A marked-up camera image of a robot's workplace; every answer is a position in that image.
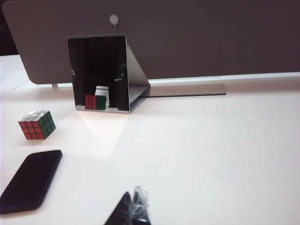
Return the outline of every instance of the monitor back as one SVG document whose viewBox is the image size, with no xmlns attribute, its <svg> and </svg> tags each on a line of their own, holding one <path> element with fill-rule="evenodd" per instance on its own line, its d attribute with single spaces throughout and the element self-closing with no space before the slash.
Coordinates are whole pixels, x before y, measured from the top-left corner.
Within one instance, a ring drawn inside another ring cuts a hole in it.
<svg viewBox="0 0 300 225">
<path fill-rule="evenodd" d="M 18 0 L 3 13 L 29 78 L 71 82 L 67 37 L 125 35 L 147 78 L 300 71 L 300 1 Z M 115 28 L 109 21 L 116 14 Z"/>
</svg>

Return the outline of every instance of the white table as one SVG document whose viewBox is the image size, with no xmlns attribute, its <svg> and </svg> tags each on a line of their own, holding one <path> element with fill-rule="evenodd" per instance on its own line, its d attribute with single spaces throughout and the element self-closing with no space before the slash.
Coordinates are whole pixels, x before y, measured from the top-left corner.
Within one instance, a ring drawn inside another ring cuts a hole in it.
<svg viewBox="0 0 300 225">
<path fill-rule="evenodd" d="M 124 115 L 76 111 L 70 86 L 31 83 L 18 56 L 0 61 L 1 193 L 28 154 L 63 152 L 43 205 L 2 225 L 101 225 L 140 184 L 153 225 L 300 224 L 299 79 L 140 99 Z M 57 125 L 44 141 L 27 141 L 17 123 L 32 110 Z"/>
</svg>

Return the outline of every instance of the black smartphone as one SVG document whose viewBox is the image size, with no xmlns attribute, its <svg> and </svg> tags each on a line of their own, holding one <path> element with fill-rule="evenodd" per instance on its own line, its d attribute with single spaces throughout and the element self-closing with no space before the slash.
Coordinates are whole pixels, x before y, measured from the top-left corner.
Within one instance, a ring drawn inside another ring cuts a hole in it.
<svg viewBox="0 0 300 225">
<path fill-rule="evenodd" d="M 43 203 L 61 156 L 60 150 L 28 155 L 1 195 L 0 214 L 37 209 Z"/>
</svg>

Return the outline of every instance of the rubik's cube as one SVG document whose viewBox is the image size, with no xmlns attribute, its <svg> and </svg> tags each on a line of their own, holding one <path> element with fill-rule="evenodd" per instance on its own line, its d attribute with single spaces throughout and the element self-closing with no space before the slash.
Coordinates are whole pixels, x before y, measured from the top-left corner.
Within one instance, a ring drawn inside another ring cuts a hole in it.
<svg viewBox="0 0 300 225">
<path fill-rule="evenodd" d="M 46 139 L 55 130 L 50 111 L 32 111 L 19 124 L 27 140 Z"/>
<path fill-rule="evenodd" d="M 106 96 L 85 95 L 85 109 L 105 110 Z"/>
</svg>

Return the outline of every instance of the smartphone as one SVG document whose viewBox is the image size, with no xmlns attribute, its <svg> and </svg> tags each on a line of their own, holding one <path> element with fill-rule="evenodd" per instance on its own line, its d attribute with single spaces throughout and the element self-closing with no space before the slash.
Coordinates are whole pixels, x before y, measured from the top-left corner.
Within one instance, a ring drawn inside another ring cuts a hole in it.
<svg viewBox="0 0 300 225">
<path fill-rule="evenodd" d="M 43 203 L 61 156 L 60 150 L 28 155 L 0 197 L 0 214 L 37 209 Z"/>
</svg>

